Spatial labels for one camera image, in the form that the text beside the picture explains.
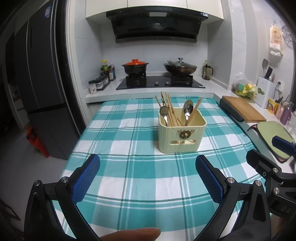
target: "green ball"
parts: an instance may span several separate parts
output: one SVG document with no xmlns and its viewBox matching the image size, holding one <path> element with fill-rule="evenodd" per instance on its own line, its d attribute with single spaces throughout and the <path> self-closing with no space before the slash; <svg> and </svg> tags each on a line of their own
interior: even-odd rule
<svg viewBox="0 0 296 241">
<path fill-rule="evenodd" d="M 242 92 L 244 90 L 244 85 L 243 84 L 239 84 L 237 86 L 237 89 L 238 89 L 239 92 Z"/>
</svg>

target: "dark gray refrigerator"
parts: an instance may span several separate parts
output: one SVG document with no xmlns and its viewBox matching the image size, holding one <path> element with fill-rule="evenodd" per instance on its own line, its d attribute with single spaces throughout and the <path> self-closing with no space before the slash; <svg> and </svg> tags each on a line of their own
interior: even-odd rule
<svg viewBox="0 0 296 241">
<path fill-rule="evenodd" d="M 19 92 L 28 118 L 51 156 L 68 159 L 85 123 L 76 100 L 65 42 L 65 3 L 45 3 L 15 34 Z"/>
</svg>

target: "refrigerator door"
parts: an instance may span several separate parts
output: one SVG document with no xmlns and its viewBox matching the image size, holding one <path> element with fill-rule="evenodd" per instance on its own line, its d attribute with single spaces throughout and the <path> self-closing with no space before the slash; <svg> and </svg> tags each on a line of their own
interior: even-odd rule
<svg viewBox="0 0 296 241">
<path fill-rule="evenodd" d="M 38 137 L 51 156 L 68 159 L 78 142 L 67 108 L 28 115 Z"/>
<path fill-rule="evenodd" d="M 15 75 L 17 78 L 17 86 L 24 104 L 25 110 L 31 111 L 38 109 L 38 103 L 32 87 L 30 73 L 27 60 L 27 28 L 28 21 L 16 33 L 14 39 L 14 60 L 15 60 Z"/>
<path fill-rule="evenodd" d="M 54 47 L 54 12 L 55 4 L 51 0 L 35 12 L 28 22 L 28 65 L 40 109 L 65 102 Z"/>
</svg>

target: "checkered tablecloth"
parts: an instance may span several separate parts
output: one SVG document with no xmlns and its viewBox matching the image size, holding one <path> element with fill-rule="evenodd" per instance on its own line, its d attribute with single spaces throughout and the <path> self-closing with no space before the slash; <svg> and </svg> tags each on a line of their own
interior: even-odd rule
<svg viewBox="0 0 296 241">
<path fill-rule="evenodd" d="M 172 98 L 173 105 L 183 107 L 188 98 Z M 121 229 L 157 227 L 162 231 L 158 240 L 194 240 L 218 207 L 196 172 L 199 154 L 238 182 L 261 179 L 246 163 L 246 153 L 254 145 L 240 127 L 213 99 L 203 99 L 198 109 L 207 122 L 198 151 L 163 154 L 158 150 L 159 106 L 155 99 L 102 105 L 63 172 L 70 176 L 91 153 L 100 156 L 100 170 L 84 200 L 77 204 L 99 236 Z M 73 236 L 57 203 L 54 205 L 65 232 Z"/>
</svg>

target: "black glass cooktop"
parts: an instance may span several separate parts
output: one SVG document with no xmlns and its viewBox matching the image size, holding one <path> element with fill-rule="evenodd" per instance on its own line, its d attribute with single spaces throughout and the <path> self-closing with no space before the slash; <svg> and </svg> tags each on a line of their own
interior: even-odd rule
<svg viewBox="0 0 296 241">
<path fill-rule="evenodd" d="M 127 76 L 117 87 L 117 90 L 158 87 L 205 88 L 203 85 L 195 81 L 192 75 L 184 77 L 142 75 L 137 77 Z"/>
</svg>

